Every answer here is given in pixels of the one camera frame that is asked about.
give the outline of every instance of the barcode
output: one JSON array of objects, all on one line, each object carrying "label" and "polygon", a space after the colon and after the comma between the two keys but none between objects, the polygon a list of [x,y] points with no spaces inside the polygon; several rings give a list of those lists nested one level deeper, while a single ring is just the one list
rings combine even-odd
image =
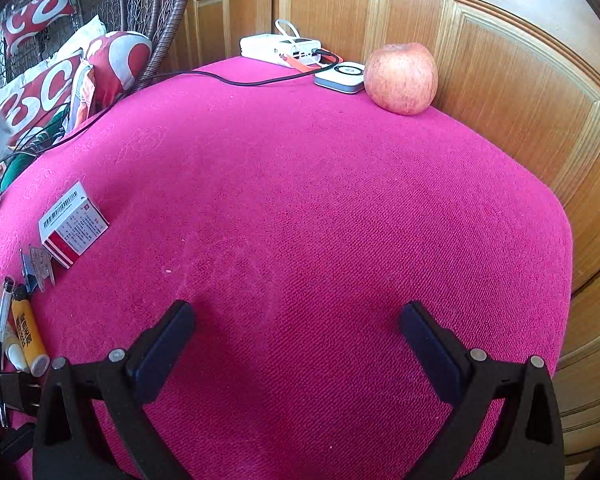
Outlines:
[{"label": "barcode", "polygon": [[72,200],[78,196],[78,192],[74,191],[73,193],[71,193],[71,195],[69,195],[67,198],[65,198],[61,203],[58,204],[58,207],[56,207],[54,209],[54,211],[48,216],[46,217],[45,220],[45,227],[48,226],[49,224],[51,224],[51,222],[54,220],[54,218],[56,216],[58,216],[62,211],[65,210],[65,208],[72,202]]}]

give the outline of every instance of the wooden cabinet door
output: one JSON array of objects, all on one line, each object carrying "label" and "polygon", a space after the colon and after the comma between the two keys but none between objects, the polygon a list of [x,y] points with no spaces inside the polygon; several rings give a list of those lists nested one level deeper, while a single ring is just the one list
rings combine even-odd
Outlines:
[{"label": "wooden cabinet door", "polygon": [[189,0],[162,71],[238,56],[240,38],[268,32],[270,22],[271,0]]},{"label": "wooden cabinet door", "polygon": [[600,20],[586,1],[273,0],[273,17],[356,62],[386,43],[423,43],[440,72],[434,106],[551,187],[574,236],[573,303],[555,376],[566,452],[598,446]]}]

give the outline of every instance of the red stripe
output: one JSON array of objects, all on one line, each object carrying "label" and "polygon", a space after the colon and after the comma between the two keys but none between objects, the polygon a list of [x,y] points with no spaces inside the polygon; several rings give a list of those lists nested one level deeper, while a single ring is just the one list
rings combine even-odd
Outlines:
[{"label": "red stripe", "polygon": [[48,240],[46,240],[42,244],[46,247],[46,250],[51,253],[51,255],[58,261],[60,265],[62,265],[65,269],[68,269],[70,267],[70,264],[67,262],[66,258],[64,257],[64,254],[61,254],[58,250],[56,250],[56,248],[53,247]]},{"label": "red stripe", "polygon": [[48,247],[51,248],[51,250],[53,251],[53,253],[58,256],[63,262],[67,263],[68,265],[71,265],[73,262],[67,257],[66,254],[63,254],[62,251],[60,249],[58,249],[58,247],[56,247],[56,245],[49,240],[48,238],[46,239],[46,244],[48,245]]},{"label": "red stripe", "polygon": [[53,242],[53,244],[66,255],[68,260],[72,260],[74,262],[80,256],[71,247],[69,247],[69,244],[62,239],[57,231],[53,231],[49,235],[49,241]]}]

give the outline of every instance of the pink carpet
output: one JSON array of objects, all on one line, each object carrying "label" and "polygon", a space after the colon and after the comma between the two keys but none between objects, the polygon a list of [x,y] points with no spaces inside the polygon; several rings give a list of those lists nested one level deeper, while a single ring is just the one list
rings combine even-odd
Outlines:
[{"label": "pink carpet", "polygon": [[[209,70],[290,73],[247,59]],[[398,331],[411,299],[469,348],[555,368],[571,280],[564,212],[433,108],[401,117],[310,77],[168,80],[8,190],[0,280],[20,275],[18,241],[40,241],[38,219],[77,180],[111,226],[34,297],[48,350],[101,359],[190,301],[198,330],[148,413],[196,480],[402,478],[448,414]]]}]

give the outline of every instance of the apple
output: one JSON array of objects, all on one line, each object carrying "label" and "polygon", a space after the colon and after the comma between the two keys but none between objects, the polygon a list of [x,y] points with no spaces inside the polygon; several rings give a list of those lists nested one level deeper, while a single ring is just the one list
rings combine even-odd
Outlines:
[{"label": "apple", "polygon": [[423,112],[438,89],[436,61],[419,43],[389,44],[373,51],[364,79],[372,101],[400,115]]}]

